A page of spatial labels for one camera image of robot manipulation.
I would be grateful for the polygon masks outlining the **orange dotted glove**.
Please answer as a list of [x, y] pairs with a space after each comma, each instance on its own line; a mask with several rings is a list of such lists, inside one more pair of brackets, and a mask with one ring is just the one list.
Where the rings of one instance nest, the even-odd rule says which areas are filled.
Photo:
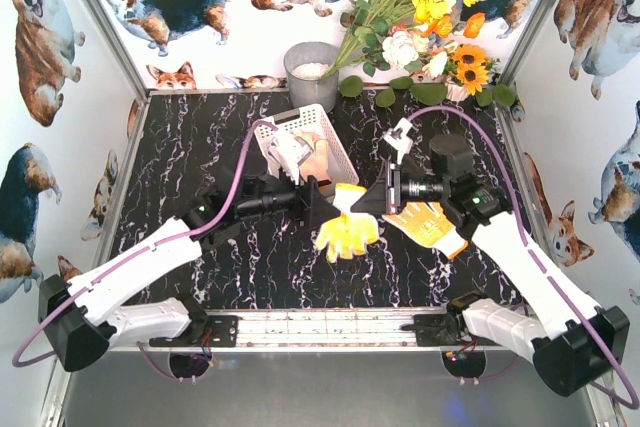
[[380, 239], [378, 222], [372, 215], [351, 211], [365, 193], [366, 189], [358, 185], [336, 185], [333, 206], [340, 215], [321, 225], [314, 243], [318, 251], [325, 250], [329, 263], [365, 255], [368, 246]]
[[449, 260], [469, 246], [437, 202], [408, 202], [399, 214], [382, 218], [418, 245], [436, 249]]

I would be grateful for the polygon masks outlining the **beige knit glove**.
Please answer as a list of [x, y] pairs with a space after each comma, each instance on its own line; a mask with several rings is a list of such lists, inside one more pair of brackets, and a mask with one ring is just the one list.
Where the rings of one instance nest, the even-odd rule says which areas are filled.
[[304, 183], [313, 176], [320, 185], [330, 184], [328, 141], [312, 132], [296, 132], [294, 140], [299, 145], [295, 153], [294, 181]]

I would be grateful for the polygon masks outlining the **white perforated storage basket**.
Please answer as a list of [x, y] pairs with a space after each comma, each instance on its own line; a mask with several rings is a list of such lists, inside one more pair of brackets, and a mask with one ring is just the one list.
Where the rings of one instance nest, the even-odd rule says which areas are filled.
[[358, 184], [359, 178], [324, 108], [319, 104], [268, 117], [255, 130], [267, 172], [284, 174], [296, 185], [312, 175], [320, 192], [331, 197], [339, 183]]

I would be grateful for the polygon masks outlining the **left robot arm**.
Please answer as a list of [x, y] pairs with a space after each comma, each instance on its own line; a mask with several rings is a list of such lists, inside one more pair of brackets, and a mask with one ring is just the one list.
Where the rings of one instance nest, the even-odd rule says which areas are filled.
[[181, 217], [167, 220], [140, 244], [84, 274], [47, 280], [39, 320], [62, 367], [77, 372], [108, 350], [137, 342], [195, 346], [213, 331], [195, 299], [174, 294], [152, 304], [129, 305], [136, 293], [170, 271], [237, 236], [244, 222], [286, 214], [316, 229], [339, 216], [335, 183], [309, 177], [295, 184], [285, 174], [244, 178], [236, 192], [212, 187]]

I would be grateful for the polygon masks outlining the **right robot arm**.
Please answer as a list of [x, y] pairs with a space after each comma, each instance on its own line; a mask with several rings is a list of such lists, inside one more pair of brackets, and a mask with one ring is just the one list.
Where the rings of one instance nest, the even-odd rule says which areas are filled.
[[530, 362], [544, 384], [568, 397], [618, 366], [630, 321], [618, 307], [605, 309], [578, 288], [518, 228], [517, 213], [497, 188], [481, 182], [473, 153], [458, 135], [430, 140], [431, 168], [414, 176], [402, 166], [412, 141], [398, 129], [384, 139], [397, 152], [352, 209], [399, 214], [411, 202], [436, 202], [456, 233], [483, 251], [529, 303], [526, 317], [477, 291], [449, 302], [449, 328], [490, 340]]

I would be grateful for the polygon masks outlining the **grey metal bucket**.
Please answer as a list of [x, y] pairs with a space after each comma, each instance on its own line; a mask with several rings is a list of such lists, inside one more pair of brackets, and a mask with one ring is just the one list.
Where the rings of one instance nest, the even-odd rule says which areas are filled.
[[302, 42], [283, 58], [287, 88], [295, 108], [319, 104], [330, 112], [338, 94], [338, 72], [331, 71], [338, 49], [324, 42]]

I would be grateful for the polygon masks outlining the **artificial flower bouquet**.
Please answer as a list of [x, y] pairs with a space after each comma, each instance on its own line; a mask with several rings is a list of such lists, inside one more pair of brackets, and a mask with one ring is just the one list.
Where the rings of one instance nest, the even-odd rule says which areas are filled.
[[483, 28], [504, 23], [507, 38], [525, 19], [533, 0], [350, 0], [342, 13], [344, 36], [321, 74], [327, 80], [359, 65], [367, 76], [389, 70], [442, 79], [478, 105], [513, 104], [515, 93], [496, 87], [497, 61], [474, 44]]

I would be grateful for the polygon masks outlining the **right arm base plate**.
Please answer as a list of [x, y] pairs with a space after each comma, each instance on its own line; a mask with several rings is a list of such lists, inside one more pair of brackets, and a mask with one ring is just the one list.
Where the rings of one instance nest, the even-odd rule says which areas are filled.
[[479, 347], [495, 346], [490, 340], [460, 330], [448, 314], [414, 315], [412, 321], [400, 329], [412, 333], [419, 347], [463, 347], [474, 340]]

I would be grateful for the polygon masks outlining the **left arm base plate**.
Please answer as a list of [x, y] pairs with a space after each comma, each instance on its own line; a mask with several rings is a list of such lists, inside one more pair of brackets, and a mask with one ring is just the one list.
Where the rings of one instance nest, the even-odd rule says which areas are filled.
[[239, 333], [239, 317], [235, 315], [213, 315], [206, 320], [194, 321], [176, 338], [153, 338], [151, 347], [212, 347], [233, 348]]

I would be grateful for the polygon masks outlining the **aluminium front rail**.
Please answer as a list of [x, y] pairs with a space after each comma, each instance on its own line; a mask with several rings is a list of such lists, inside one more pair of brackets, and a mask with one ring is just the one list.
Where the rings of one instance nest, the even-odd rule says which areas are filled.
[[149, 345], [153, 338], [176, 338], [194, 321], [213, 315], [239, 317], [233, 348], [403, 348], [419, 347], [400, 327], [414, 315], [448, 314], [455, 325], [523, 357], [534, 351], [536, 339], [554, 339], [567, 331], [566, 323], [545, 325], [534, 316], [484, 299], [460, 314], [444, 309], [311, 309], [284, 311], [207, 312], [188, 309], [176, 299], [159, 304], [116, 309], [98, 325], [86, 321], [51, 338], [60, 355], [70, 354], [89, 365], [114, 348]]

